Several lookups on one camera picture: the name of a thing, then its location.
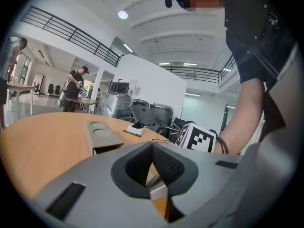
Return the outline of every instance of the glass door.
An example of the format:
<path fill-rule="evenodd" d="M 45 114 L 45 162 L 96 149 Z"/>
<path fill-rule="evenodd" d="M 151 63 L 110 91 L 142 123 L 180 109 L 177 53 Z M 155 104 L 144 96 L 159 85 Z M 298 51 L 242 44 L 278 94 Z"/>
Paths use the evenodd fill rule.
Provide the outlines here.
<path fill-rule="evenodd" d="M 19 80 L 20 84 L 24 84 L 25 76 L 27 75 L 27 71 L 28 71 L 28 67 L 29 67 L 29 63 L 30 63 L 30 59 L 28 57 L 26 57 L 26 59 L 24 61 L 24 65 L 21 70 L 21 74 L 20 74 L 20 80 Z"/>

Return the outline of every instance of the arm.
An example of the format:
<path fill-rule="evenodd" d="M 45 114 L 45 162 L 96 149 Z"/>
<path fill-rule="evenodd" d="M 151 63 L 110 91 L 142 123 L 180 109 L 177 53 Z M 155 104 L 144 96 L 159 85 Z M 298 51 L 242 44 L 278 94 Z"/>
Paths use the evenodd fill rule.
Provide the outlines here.
<path fill-rule="evenodd" d="M 13 57 L 11 58 L 10 65 L 11 67 L 14 67 L 15 64 L 17 64 L 17 57 L 20 52 L 20 47 L 14 47 L 13 48 Z"/>
<path fill-rule="evenodd" d="M 75 84 L 77 84 L 77 80 L 76 79 L 74 79 L 74 77 L 73 77 L 73 75 L 71 75 L 71 74 L 68 74 L 68 79 L 69 80 L 71 80 L 73 83 L 75 83 Z"/>
<path fill-rule="evenodd" d="M 257 129 L 263 112 L 264 93 L 264 84 L 257 78 L 242 84 L 236 111 L 220 136 L 226 142 L 229 154 L 240 153 Z M 222 153 L 218 142 L 214 152 Z"/>

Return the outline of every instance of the hand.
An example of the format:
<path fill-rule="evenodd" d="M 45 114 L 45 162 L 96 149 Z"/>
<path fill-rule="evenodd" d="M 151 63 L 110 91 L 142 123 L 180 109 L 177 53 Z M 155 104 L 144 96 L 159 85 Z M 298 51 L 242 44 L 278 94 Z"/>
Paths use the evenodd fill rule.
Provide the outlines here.
<path fill-rule="evenodd" d="M 76 83 L 76 87 L 77 87 L 77 89 L 80 89 L 80 88 L 81 88 L 81 86 L 82 86 L 82 82 L 81 82 L 81 81 L 78 81 L 78 82 Z"/>

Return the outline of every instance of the black cap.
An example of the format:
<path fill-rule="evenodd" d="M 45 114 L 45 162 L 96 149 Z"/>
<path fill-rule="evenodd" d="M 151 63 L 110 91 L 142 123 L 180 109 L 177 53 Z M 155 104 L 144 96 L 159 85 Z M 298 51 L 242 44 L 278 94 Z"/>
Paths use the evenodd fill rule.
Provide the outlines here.
<path fill-rule="evenodd" d="M 83 66 L 82 68 L 85 70 L 86 74 L 89 74 L 89 69 L 87 68 L 87 66 Z"/>

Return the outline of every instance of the cardboard piece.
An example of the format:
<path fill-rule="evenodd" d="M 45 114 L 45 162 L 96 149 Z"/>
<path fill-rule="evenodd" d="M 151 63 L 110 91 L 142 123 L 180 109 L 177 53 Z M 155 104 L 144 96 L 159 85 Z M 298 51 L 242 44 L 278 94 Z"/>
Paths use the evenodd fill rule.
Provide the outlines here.
<path fill-rule="evenodd" d="M 92 155 L 117 149 L 123 142 L 105 122 L 88 121 L 86 138 Z"/>

